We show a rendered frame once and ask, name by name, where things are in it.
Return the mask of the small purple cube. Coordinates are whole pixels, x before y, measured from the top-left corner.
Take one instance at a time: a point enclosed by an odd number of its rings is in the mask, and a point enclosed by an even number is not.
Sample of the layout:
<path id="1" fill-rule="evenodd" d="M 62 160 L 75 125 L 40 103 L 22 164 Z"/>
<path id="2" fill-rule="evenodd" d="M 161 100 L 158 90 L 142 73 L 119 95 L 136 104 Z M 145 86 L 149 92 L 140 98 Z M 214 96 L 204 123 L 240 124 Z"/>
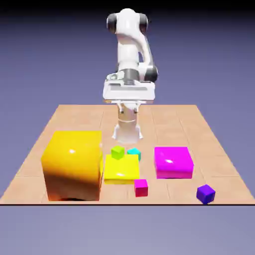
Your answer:
<path id="1" fill-rule="evenodd" d="M 202 204 L 209 204 L 214 201 L 216 191 L 205 184 L 197 188 L 196 197 Z"/>

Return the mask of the large magenta box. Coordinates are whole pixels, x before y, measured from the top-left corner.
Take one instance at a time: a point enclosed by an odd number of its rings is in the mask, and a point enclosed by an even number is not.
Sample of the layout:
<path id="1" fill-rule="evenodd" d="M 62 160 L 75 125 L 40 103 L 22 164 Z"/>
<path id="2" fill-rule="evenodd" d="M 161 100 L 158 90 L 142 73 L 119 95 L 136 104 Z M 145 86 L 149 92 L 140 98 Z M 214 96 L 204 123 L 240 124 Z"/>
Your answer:
<path id="1" fill-rule="evenodd" d="M 191 179 L 194 163 L 188 147 L 157 146 L 154 148 L 157 179 Z"/>

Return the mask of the small cyan cube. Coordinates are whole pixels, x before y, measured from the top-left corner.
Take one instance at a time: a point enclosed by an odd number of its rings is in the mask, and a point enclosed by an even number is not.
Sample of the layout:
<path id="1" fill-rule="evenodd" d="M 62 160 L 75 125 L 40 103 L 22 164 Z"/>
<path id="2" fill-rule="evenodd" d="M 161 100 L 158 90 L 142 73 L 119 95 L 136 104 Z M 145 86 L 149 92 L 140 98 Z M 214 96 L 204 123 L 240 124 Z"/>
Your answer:
<path id="1" fill-rule="evenodd" d="M 131 148 L 131 149 L 128 149 L 127 150 L 127 154 L 130 154 L 130 155 L 137 155 L 138 156 L 138 160 L 140 161 L 141 160 L 141 151 L 137 148 Z"/>

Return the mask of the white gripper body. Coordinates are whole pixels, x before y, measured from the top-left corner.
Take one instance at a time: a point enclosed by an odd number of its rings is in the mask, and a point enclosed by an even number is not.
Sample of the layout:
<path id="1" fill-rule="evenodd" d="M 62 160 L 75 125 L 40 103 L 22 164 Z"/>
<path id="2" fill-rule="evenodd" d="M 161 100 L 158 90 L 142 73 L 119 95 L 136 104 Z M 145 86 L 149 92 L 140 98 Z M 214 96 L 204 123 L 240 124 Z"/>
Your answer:
<path id="1" fill-rule="evenodd" d="M 124 80 L 105 80 L 103 99 L 107 103 L 153 102 L 155 99 L 155 84 L 135 80 L 133 85 L 127 85 Z"/>

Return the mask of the large orange box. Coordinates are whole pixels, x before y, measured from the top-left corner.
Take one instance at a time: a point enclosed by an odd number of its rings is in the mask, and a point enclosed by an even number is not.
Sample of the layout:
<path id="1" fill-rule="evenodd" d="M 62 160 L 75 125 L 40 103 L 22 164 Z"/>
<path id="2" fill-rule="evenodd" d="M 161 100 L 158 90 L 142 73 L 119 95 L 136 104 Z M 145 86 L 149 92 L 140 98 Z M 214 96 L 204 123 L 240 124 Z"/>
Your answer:
<path id="1" fill-rule="evenodd" d="M 101 131 L 55 131 L 41 165 L 49 201 L 98 201 L 103 172 Z"/>

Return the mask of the large yellow box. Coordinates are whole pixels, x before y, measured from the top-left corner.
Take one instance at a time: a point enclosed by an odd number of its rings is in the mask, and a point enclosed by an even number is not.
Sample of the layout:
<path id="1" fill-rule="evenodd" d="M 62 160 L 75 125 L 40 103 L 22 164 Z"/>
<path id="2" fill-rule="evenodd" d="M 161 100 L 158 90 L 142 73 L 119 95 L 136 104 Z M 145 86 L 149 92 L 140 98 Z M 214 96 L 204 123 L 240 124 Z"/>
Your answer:
<path id="1" fill-rule="evenodd" d="M 104 182 L 106 184 L 133 184 L 139 179 L 139 158 L 136 154 L 125 154 L 121 159 L 106 155 Z"/>

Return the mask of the small green cube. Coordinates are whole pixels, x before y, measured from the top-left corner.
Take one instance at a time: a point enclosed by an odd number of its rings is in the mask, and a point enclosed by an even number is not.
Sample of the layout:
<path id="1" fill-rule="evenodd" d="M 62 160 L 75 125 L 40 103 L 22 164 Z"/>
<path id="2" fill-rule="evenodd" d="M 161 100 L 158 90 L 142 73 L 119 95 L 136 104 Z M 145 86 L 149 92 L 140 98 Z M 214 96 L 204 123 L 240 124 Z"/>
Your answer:
<path id="1" fill-rule="evenodd" d="M 114 146 L 111 148 L 111 156 L 114 159 L 121 159 L 125 154 L 125 148 L 122 146 Z"/>

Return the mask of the small pink cube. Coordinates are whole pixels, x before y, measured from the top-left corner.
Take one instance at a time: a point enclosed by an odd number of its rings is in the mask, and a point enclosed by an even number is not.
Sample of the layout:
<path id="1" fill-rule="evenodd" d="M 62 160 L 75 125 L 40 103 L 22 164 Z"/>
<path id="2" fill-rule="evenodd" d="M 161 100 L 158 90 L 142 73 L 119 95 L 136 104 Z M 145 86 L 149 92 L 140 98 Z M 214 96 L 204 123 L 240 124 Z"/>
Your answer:
<path id="1" fill-rule="evenodd" d="M 146 179 L 134 180 L 134 192 L 136 197 L 148 196 L 148 183 Z"/>

